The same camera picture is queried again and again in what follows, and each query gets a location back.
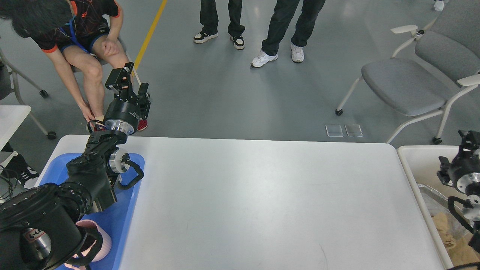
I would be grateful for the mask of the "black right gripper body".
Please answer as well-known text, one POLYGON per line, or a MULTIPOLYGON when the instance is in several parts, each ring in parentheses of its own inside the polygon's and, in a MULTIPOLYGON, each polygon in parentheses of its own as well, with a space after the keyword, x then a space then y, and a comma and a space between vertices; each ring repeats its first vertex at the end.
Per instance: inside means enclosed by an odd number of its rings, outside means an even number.
POLYGON ((450 163, 447 157, 439 157, 437 176, 444 186, 450 186, 466 195, 479 195, 479 157, 456 157, 450 163))

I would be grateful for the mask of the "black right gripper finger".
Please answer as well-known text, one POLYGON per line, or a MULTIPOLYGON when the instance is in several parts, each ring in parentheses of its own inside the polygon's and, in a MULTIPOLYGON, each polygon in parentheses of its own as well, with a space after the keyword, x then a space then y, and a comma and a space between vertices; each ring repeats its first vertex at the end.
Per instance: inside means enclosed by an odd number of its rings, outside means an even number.
POLYGON ((461 143, 458 147, 458 160, 479 162, 480 133, 474 130, 458 130, 461 143))

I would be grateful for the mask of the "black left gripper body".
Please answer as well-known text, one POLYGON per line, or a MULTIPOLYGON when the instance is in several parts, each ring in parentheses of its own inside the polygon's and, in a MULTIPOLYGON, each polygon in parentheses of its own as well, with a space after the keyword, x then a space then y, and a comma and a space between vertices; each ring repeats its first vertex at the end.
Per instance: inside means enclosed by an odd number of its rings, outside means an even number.
POLYGON ((150 105, 149 94, 140 94, 130 101, 116 97, 108 106, 103 124, 107 130, 132 135, 137 132, 139 122, 148 118, 150 105))

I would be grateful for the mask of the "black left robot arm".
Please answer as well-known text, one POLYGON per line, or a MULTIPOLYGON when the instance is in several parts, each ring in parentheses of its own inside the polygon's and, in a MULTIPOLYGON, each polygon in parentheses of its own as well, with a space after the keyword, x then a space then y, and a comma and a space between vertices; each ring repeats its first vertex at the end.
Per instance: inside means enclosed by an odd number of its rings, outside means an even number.
POLYGON ((82 155, 66 164, 68 178, 22 192, 1 204, 2 270, 51 270, 64 263, 86 266, 106 237, 77 222, 116 203, 115 187, 128 190, 144 172, 119 148, 149 115, 148 83, 133 91, 134 64, 113 69, 106 88, 114 91, 103 129, 90 133, 82 155))

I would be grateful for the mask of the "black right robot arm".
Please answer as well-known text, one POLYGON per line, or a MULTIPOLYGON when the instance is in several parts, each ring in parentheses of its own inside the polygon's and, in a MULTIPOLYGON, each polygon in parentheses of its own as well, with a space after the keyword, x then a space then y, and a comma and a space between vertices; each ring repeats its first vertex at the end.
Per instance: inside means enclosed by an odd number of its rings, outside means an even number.
POLYGON ((439 156, 437 176, 443 185, 466 195, 466 199, 448 197, 447 205, 450 213, 472 234, 468 245, 479 252, 480 134, 473 130, 459 130, 458 133, 462 139, 458 153, 451 162, 447 157, 439 156))

